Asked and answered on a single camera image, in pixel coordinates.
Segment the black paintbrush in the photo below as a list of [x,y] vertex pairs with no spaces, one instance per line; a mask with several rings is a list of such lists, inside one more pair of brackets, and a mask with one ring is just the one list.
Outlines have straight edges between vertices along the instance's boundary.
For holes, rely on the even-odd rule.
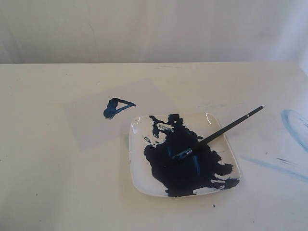
[[259,106],[258,108],[254,109],[253,111],[247,113],[246,115],[240,117],[239,119],[233,121],[232,123],[228,124],[227,126],[221,128],[220,130],[216,131],[215,133],[211,134],[210,136],[204,138],[203,140],[199,141],[198,143],[194,144],[193,146],[189,147],[188,149],[172,156],[170,160],[168,160],[165,164],[164,167],[169,167],[173,166],[176,163],[186,159],[188,156],[191,155],[197,155],[201,152],[202,149],[205,148],[205,146],[216,139],[217,137],[223,135],[230,129],[234,128],[235,126],[239,125],[240,123],[244,122],[247,120],[249,117],[253,116],[254,114],[258,113],[264,108],[264,106]]

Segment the white square plate blue paint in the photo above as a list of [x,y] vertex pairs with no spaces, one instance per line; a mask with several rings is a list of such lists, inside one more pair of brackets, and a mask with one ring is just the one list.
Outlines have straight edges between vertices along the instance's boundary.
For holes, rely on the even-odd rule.
[[240,171],[224,136],[173,166],[174,155],[220,129],[209,113],[146,115],[135,118],[129,132],[132,181],[144,194],[182,197],[216,193],[235,187]]

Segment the white paper sheet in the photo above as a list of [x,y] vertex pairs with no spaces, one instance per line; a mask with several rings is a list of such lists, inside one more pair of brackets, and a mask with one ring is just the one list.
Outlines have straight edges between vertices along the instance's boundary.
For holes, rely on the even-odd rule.
[[64,104],[68,124],[84,151],[129,133],[133,119],[177,109],[150,79],[142,79]]

